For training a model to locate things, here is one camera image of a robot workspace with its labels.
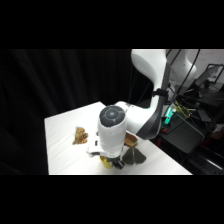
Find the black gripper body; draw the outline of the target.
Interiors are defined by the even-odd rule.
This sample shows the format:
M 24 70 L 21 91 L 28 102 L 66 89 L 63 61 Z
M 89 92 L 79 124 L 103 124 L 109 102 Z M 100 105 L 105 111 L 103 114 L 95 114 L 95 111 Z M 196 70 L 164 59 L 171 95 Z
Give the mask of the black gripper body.
M 120 157 L 108 158 L 107 161 L 110 162 L 116 169 L 123 169 L 125 166 L 125 163 Z

